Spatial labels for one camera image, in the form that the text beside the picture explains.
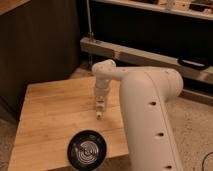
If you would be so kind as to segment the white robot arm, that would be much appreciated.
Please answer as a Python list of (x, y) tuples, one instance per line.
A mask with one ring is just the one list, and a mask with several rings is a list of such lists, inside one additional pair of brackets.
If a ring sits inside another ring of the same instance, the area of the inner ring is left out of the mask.
[(110, 82), (120, 82), (119, 100), (132, 171), (183, 171), (166, 102), (183, 90), (178, 71), (164, 67), (118, 67), (105, 60), (92, 66), (96, 116), (107, 106)]

